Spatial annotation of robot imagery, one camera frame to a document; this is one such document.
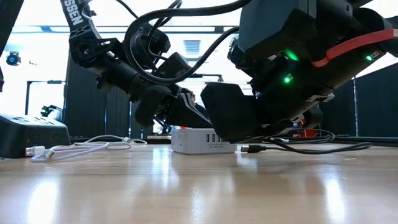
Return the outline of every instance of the power outlet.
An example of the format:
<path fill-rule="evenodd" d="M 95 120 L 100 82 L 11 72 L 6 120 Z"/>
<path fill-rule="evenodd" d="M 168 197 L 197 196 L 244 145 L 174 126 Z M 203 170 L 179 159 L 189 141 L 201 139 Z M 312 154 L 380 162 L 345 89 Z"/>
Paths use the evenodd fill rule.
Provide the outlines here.
<path fill-rule="evenodd" d="M 70 145 L 68 128 L 51 118 L 0 114 L 0 157 L 22 158 L 33 146 Z"/>
<path fill-rule="evenodd" d="M 219 137 L 214 129 L 172 131 L 172 150 L 186 155 L 235 153 L 238 146 Z"/>

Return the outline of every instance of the white power strip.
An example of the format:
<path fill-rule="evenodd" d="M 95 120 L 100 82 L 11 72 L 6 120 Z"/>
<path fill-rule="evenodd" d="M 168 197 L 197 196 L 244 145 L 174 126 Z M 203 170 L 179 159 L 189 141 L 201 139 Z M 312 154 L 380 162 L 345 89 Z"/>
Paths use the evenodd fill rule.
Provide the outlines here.
<path fill-rule="evenodd" d="M 172 131 L 172 150 L 185 155 L 227 154 L 238 146 L 221 139 L 214 129 L 179 129 Z"/>

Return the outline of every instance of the air vent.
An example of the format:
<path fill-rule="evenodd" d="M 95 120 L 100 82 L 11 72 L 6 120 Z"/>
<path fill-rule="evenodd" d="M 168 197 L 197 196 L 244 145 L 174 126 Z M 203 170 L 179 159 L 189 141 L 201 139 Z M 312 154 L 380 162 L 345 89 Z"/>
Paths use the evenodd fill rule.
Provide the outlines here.
<path fill-rule="evenodd" d="M 198 55 L 200 53 L 200 40 L 184 40 L 187 55 Z"/>

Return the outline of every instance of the black cable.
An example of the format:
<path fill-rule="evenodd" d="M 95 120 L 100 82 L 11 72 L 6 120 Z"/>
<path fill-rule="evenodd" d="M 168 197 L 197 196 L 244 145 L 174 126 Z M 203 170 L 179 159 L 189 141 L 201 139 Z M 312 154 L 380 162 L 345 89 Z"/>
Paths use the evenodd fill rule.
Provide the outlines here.
<path fill-rule="evenodd" d="M 311 150 L 311 149 L 295 149 L 293 147 L 290 147 L 286 144 L 283 144 L 281 142 L 278 142 L 278 141 L 275 141 L 272 139 L 266 139 L 265 141 L 267 141 L 271 144 L 280 146 L 281 148 L 267 147 L 267 146 L 249 146 L 249 147 L 242 147 L 241 151 L 248 152 L 248 153 L 257 153 L 257 152 L 265 151 L 267 149 L 275 149 L 275 150 L 281 150 L 281 151 L 296 152 L 299 154 L 306 154 L 306 155 L 323 155 L 323 154 L 331 154 L 331 153 L 336 153 L 336 152 L 358 151 L 358 150 L 369 149 L 370 147 L 372 147 L 372 143 L 370 143 L 370 142 L 361 142 L 358 144 L 353 144 L 351 146 L 341 147 L 338 149 Z"/>
<path fill-rule="evenodd" d="M 332 142 L 332 141 L 334 141 L 336 139 L 336 135 L 334 133 L 330 132 L 330 131 L 327 131 L 327 130 L 323 130 L 323 129 L 306 129 L 306 130 L 318 131 L 318 132 L 321 132 L 321 133 L 324 132 L 324 133 L 328 133 L 330 136 L 325 136 L 325 138 L 323 138 L 323 139 L 312 139 L 312 140 L 291 140 L 291 139 L 287 138 L 288 142 L 283 142 L 283 143 L 284 144 L 322 144 L 322 143 Z M 287 133 L 290 133 L 292 131 L 297 131 L 297 129 L 290 130 Z M 265 137 L 265 138 L 266 139 L 269 138 L 269 139 L 272 139 L 272 140 L 281 140 L 281 138 L 275 138 L 275 137 L 284 136 L 287 133 L 275 134 L 273 136 L 268 136 L 268 137 Z"/>
<path fill-rule="evenodd" d="M 174 7 L 176 7 L 177 9 L 179 9 L 182 5 L 182 0 L 175 0 L 169 7 L 168 9 L 173 9 Z M 168 17 L 166 19 L 164 18 L 160 18 L 156 21 L 156 23 L 154 24 L 154 26 L 152 27 L 152 29 L 149 31 L 148 34 L 148 39 L 146 41 L 146 46 L 147 46 L 147 51 L 154 57 L 160 58 L 162 60 L 167 60 L 167 57 L 163 57 L 161 55 L 155 54 L 150 50 L 150 43 L 152 41 L 152 38 L 154 37 L 154 34 L 156 32 L 156 30 L 161 27 L 164 26 L 166 23 L 168 23 L 171 20 L 171 17 Z"/>
<path fill-rule="evenodd" d="M 124 1 L 122 1 L 122 0 L 115 0 L 115 1 L 117 1 L 118 3 L 120 3 L 120 4 L 121 4 L 125 9 L 127 9 L 127 11 L 129 11 L 130 14 L 131 14 L 132 16 L 134 16 L 136 19 L 138 18 L 137 14 L 136 14 Z M 87 16 L 87 15 L 84 13 L 85 8 L 88 6 L 88 3 L 90 3 L 90 2 L 92 2 L 92 0 L 83 1 L 83 2 L 80 4 L 80 6 L 79 6 L 79 13 L 80 13 L 80 15 L 82 15 L 82 16 L 85 17 L 85 18 L 90 18 L 89 16 Z"/>
<path fill-rule="evenodd" d="M 147 73 L 138 63 L 134 54 L 131 50 L 132 45 L 132 37 L 140 28 L 141 24 L 151 21 L 153 19 L 158 18 L 166 18 L 166 17 L 180 17 L 180 16 L 212 16 L 218 14 L 224 14 L 227 12 L 235 11 L 245 5 L 247 5 L 251 0 L 237 0 L 235 2 L 225 4 L 222 6 L 214 6 L 214 7 L 201 7 L 201 8 L 194 8 L 194 9 L 163 9 L 157 10 L 154 12 L 147 13 L 135 21 L 133 21 L 129 28 L 127 29 L 126 35 L 124 36 L 124 52 L 126 57 L 131 64 L 131 66 L 144 78 L 154 83 L 158 83 L 161 85 L 168 85 L 181 82 L 191 76 L 208 58 L 212 51 L 220 44 L 222 40 L 224 40 L 230 34 L 233 34 L 239 30 L 238 27 L 234 27 L 228 31 L 226 31 L 223 35 L 221 35 L 216 42 L 212 44 L 213 48 L 209 48 L 206 53 L 199 59 L 199 61 L 188 71 L 186 71 L 183 75 L 175 77 L 175 78 L 160 78 L 154 76 L 150 73 Z"/>
<path fill-rule="evenodd" d="M 175 0 L 175 1 L 168 7 L 168 9 L 173 9 L 173 8 L 179 9 L 179 8 L 181 7 L 181 5 L 182 5 L 182 0 Z M 160 24 L 160 26 L 166 25 L 166 23 L 168 23 L 171 19 L 172 19 L 172 17 L 168 17 L 168 18 L 166 18 L 166 19 L 161 19 L 161 20 L 162 20 L 162 23 Z"/>

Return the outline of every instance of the camera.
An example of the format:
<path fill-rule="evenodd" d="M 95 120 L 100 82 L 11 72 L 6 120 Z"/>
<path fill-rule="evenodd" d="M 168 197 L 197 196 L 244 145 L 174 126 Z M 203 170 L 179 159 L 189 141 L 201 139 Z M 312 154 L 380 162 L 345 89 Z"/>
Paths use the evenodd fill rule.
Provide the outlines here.
<path fill-rule="evenodd" d="M 18 66 L 21 64 L 21 57 L 19 56 L 19 52 L 10 52 L 6 60 L 8 65 Z"/>

